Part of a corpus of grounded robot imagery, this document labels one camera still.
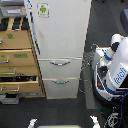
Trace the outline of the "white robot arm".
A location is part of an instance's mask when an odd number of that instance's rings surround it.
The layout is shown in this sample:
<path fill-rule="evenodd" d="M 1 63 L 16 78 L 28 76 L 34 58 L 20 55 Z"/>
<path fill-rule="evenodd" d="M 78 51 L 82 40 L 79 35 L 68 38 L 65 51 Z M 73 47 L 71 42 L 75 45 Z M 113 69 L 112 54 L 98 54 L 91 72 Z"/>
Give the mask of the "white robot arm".
<path fill-rule="evenodd" d="M 31 119 L 28 128 L 34 128 L 34 125 L 36 124 L 37 120 L 38 119 Z"/>

